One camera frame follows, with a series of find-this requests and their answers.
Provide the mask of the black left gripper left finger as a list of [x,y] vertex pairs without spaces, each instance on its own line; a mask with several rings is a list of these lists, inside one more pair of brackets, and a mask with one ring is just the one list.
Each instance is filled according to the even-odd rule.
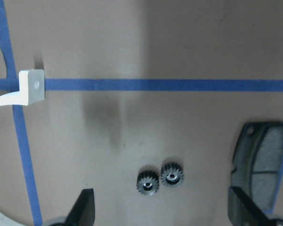
[[94,190],[83,189],[69,212],[66,226],[92,226],[95,222]]

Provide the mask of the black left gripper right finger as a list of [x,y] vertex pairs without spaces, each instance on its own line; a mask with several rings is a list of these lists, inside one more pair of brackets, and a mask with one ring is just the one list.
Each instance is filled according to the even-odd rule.
[[270,226],[268,217],[240,187],[229,187],[227,209],[233,226]]

